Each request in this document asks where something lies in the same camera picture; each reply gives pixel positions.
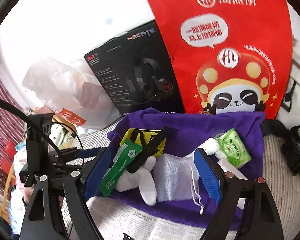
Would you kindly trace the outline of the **person's left hand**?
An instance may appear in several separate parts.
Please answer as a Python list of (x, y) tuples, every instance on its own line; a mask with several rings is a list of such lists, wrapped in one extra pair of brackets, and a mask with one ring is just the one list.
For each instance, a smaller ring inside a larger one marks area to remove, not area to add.
[(30, 201), (33, 191), (34, 191), (34, 186), (24, 187), (23, 200), (25, 203), (28, 203)]

